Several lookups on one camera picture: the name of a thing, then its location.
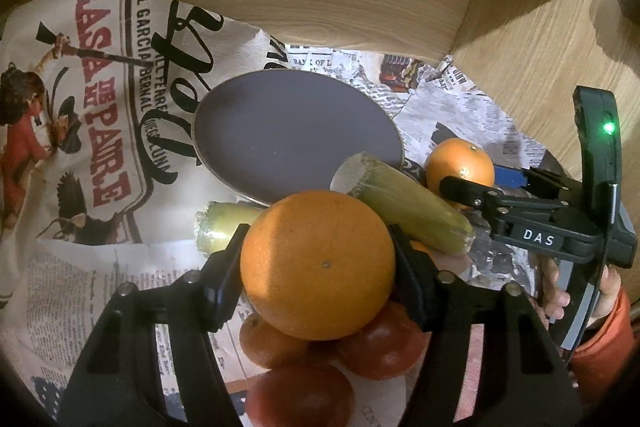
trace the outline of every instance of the plate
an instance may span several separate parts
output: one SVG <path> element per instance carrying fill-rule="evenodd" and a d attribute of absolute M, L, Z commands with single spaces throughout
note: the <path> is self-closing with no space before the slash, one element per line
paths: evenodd
<path fill-rule="evenodd" d="M 200 101 L 192 138 L 223 184 L 261 204 L 329 190 L 340 164 L 366 151 L 399 168 L 402 140 L 365 94 L 323 74 L 264 70 L 226 80 Z"/>

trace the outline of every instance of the newspaper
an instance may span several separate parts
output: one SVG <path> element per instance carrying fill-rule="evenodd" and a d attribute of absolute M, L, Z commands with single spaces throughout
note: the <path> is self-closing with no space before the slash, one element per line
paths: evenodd
<path fill-rule="evenodd" d="M 238 74 L 288 67 L 328 74 L 376 101 L 402 136 L 402 170 L 418 181 L 430 150 L 451 136 L 478 143 L 502 165 L 535 166 L 545 153 L 451 57 L 433 68 L 397 55 L 285 46 L 174 0 L 17 7 L 0 42 L 0 347 L 50 415 L 117 285 L 157 287 L 200 268 L 196 212 L 210 200 L 239 199 L 196 158 L 198 100 Z M 494 243 L 481 218 L 469 218 L 478 231 L 471 283 L 518 280 L 534 293 L 527 251 Z M 250 312 L 241 299 L 210 336 L 245 425 L 246 387 L 263 372 L 239 347 Z M 159 325 L 156 333 L 167 408 L 184 418 L 168 331 Z M 342 370 L 356 394 L 351 426 L 398 424 L 404 378 L 372 382 Z"/>

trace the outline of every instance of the metal screw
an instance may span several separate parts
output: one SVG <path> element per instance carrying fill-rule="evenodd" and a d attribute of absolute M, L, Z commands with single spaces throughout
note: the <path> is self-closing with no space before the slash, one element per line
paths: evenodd
<path fill-rule="evenodd" d="M 512 281 L 504 285 L 504 290 L 511 295 L 511 297 L 517 297 L 522 293 L 522 286 Z"/>
<path fill-rule="evenodd" d="M 124 282 L 116 288 L 116 293 L 119 296 L 124 297 L 125 295 L 129 295 L 132 291 L 137 289 L 138 287 L 132 282 Z"/>
<path fill-rule="evenodd" d="M 453 281 L 456 280 L 455 274 L 453 272 L 450 272 L 449 270 L 439 271 L 436 277 L 438 281 L 440 281 L 443 284 L 451 284 Z"/>
<path fill-rule="evenodd" d="M 200 279 L 200 270 L 189 270 L 182 276 L 182 279 L 187 284 L 193 284 L 194 282 L 198 282 L 198 280 Z"/>

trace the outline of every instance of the green led light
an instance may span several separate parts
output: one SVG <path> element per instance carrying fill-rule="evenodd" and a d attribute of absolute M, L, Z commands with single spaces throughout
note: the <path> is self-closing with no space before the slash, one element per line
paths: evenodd
<path fill-rule="evenodd" d="M 602 130 L 605 133 L 611 135 L 616 130 L 616 124 L 614 124 L 613 122 L 607 122 L 602 126 Z"/>

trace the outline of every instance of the green corn husk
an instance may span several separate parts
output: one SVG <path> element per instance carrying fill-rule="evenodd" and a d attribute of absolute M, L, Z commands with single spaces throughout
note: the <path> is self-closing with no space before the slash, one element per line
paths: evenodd
<path fill-rule="evenodd" d="M 207 210 L 196 212 L 194 235 L 198 250 L 207 256 L 225 250 L 238 225 L 252 225 L 264 210 L 250 204 L 211 201 Z"/>
<path fill-rule="evenodd" d="M 342 163 L 331 181 L 331 190 L 359 199 L 386 224 L 400 225 L 426 247 L 443 253 L 464 255 L 476 237 L 460 211 L 366 152 Z"/>

